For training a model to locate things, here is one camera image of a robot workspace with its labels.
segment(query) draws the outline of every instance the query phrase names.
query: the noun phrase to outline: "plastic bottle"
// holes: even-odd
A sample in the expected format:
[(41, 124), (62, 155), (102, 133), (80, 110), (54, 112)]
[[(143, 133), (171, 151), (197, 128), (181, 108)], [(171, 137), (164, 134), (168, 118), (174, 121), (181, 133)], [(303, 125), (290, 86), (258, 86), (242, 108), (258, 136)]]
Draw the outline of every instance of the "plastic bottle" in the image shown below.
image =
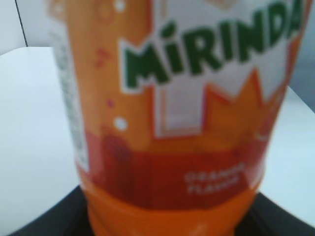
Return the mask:
[(97, 236), (226, 236), (250, 207), (311, 0), (52, 0)]

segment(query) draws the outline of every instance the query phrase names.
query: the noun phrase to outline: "wall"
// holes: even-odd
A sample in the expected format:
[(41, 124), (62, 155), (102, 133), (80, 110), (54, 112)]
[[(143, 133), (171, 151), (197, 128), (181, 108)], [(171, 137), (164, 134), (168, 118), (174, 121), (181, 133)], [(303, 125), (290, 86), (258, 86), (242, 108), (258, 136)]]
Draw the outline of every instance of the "wall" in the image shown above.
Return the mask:
[(14, 0), (0, 0), (0, 55), (25, 47), (23, 32)]
[(16, 0), (29, 46), (49, 46), (47, 0)]

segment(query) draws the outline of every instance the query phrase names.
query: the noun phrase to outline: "bottle label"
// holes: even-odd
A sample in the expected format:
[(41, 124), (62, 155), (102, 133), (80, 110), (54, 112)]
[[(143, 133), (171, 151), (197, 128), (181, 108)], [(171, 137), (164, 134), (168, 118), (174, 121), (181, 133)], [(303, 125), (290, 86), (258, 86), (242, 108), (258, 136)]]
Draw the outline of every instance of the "bottle label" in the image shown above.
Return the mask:
[(312, 1), (72, 2), (80, 173), (154, 210), (257, 188)]

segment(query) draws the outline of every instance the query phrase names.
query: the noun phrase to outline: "white dot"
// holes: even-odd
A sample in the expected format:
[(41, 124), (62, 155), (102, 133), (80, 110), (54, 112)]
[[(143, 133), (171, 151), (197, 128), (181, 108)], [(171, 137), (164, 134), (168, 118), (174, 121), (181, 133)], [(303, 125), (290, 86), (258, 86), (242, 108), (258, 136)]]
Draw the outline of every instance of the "white dot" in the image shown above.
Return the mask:
[(118, 130), (120, 130), (120, 131), (125, 131), (125, 130), (128, 129), (128, 123), (127, 123), (127, 121), (126, 121), (124, 118), (122, 118), (122, 117), (117, 117), (117, 118), (115, 118), (115, 120), (114, 120), (114, 125), (115, 125), (115, 127), (116, 127)]
[(123, 12), (126, 9), (126, 2), (125, 0), (116, 0), (115, 1), (115, 8), (118, 12)]

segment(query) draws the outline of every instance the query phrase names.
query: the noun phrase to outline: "white surface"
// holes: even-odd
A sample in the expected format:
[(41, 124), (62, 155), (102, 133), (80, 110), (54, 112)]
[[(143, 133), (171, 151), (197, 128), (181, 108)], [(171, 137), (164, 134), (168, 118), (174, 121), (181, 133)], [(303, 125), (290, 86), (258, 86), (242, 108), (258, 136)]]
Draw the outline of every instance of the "white surface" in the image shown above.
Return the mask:
[(315, 114), (291, 90), (285, 97), (260, 188), (272, 201), (315, 226)]
[[(77, 184), (50, 48), (0, 57), (0, 236), (47, 211)], [(315, 226), (315, 114), (289, 89), (262, 192)]]
[(0, 0), (0, 55), (25, 47), (19, 15), (14, 0)]
[(0, 236), (47, 211), (78, 185), (50, 48), (0, 57)]
[(47, 0), (17, 0), (24, 33), (29, 46), (48, 46), (49, 19), (46, 13)]

